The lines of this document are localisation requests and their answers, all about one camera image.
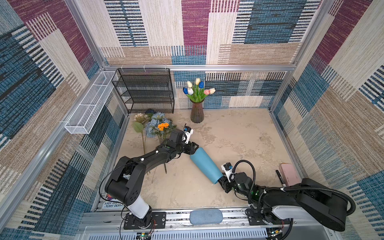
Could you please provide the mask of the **teal cylindrical vase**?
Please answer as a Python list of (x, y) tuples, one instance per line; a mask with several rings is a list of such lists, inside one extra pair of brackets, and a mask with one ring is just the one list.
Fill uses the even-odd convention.
[(213, 184), (216, 184), (223, 176), (223, 173), (203, 148), (198, 148), (193, 155), (190, 155), (190, 159)]

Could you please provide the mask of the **red ribbed glass vase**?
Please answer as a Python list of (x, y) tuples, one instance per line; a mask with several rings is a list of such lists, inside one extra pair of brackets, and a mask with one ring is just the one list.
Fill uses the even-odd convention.
[(192, 103), (190, 119), (193, 123), (201, 123), (204, 120), (203, 102)]

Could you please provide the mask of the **orange marigold flower stem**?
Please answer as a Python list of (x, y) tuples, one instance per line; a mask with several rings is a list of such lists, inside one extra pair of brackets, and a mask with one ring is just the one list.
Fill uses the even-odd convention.
[(169, 123), (160, 123), (154, 127), (154, 133), (158, 137), (159, 143), (162, 144), (167, 138)]

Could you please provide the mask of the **cream tulip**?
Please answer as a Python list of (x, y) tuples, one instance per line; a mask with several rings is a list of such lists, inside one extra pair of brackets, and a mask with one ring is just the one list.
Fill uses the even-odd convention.
[(193, 84), (190, 81), (187, 81), (187, 95), (190, 99), (193, 98), (194, 95), (194, 89), (193, 89)]

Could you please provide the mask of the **dark blue tulip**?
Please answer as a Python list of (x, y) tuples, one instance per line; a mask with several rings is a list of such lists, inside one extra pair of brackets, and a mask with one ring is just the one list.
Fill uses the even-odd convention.
[(200, 98), (200, 101), (202, 101), (204, 96), (205, 96), (205, 94), (204, 94), (204, 91), (205, 91), (204, 82), (200, 81), (198, 87), (199, 87), (199, 98)]

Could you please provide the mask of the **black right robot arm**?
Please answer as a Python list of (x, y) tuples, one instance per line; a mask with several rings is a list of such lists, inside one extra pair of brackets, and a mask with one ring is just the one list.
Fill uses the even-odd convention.
[(245, 173), (223, 175), (218, 182), (226, 193), (234, 191), (245, 197), (249, 205), (245, 213), (251, 224), (257, 221), (272, 225), (309, 220), (343, 232), (347, 217), (356, 210), (356, 203), (349, 195), (309, 178), (279, 188), (258, 186)]

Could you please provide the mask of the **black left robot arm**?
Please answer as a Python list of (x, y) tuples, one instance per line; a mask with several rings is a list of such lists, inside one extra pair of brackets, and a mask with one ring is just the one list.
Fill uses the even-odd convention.
[(174, 129), (155, 150), (140, 157), (119, 159), (105, 184), (105, 192), (128, 208), (127, 222), (140, 228), (147, 228), (153, 222), (152, 208), (140, 195), (144, 177), (150, 170), (181, 154), (194, 154), (199, 145), (190, 141), (192, 134), (193, 129), (188, 126)]

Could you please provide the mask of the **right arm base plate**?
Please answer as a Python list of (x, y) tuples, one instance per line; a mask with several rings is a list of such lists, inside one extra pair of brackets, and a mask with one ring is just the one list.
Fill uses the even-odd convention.
[(245, 210), (245, 214), (247, 216), (250, 226), (261, 226), (261, 225), (288, 226), (290, 224), (289, 219), (281, 220), (276, 216), (274, 216), (272, 213), (268, 213), (266, 216), (264, 216), (261, 213), (256, 213), (250, 208)]

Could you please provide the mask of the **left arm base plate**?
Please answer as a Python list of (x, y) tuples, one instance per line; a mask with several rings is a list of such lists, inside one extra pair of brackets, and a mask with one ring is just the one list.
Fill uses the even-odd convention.
[(164, 229), (166, 225), (167, 213), (166, 212), (149, 212), (143, 219), (139, 219), (133, 214), (127, 214), (124, 220), (124, 230), (138, 230), (138, 229)]

